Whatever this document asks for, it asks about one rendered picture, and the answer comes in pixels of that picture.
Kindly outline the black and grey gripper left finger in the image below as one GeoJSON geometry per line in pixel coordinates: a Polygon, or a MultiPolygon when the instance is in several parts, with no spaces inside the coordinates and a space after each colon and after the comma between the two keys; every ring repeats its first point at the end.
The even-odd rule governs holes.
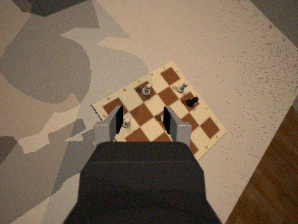
{"type": "Polygon", "coordinates": [[[113,142],[123,125],[123,106],[116,106],[104,121],[94,124],[95,147],[102,142],[113,142]]]}

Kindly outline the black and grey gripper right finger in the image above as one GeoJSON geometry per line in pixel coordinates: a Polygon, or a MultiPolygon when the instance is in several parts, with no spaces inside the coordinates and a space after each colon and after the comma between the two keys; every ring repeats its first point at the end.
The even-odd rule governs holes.
{"type": "Polygon", "coordinates": [[[170,106],[164,106],[163,124],[173,142],[183,142],[190,148],[192,125],[183,122],[170,106]]]}

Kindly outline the black chess pawn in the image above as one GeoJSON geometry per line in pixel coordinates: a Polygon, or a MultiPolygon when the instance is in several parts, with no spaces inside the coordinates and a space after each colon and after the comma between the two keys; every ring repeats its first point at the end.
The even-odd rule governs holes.
{"type": "Polygon", "coordinates": [[[186,101],[186,104],[187,104],[188,107],[192,107],[194,105],[194,103],[196,103],[198,100],[199,100],[198,97],[194,97],[192,100],[191,99],[188,99],[186,101]]]}

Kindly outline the wooden chessboard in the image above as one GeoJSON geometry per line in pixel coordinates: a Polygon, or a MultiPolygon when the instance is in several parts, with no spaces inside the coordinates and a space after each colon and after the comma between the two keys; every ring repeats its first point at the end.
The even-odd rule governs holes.
{"type": "Polygon", "coordinates": [[[131,126],[120,129],[117,142],[173,142],[167,134],[161,116],[164,106],[170,106],[183,122],[192,125],[190,150],[198,161],[227,130],[185,78],[173,61],[160,66],[123,88],[92,104],[104,121],[116,106],[123,106],[123,120],[130,118],[131,126]],[[188,82],[183,93],[179,85],[188,82]],[[151,85],[150,94],[142,89],[151,85]],[[198,97],[192,107],[186,101],[198,97]]]}

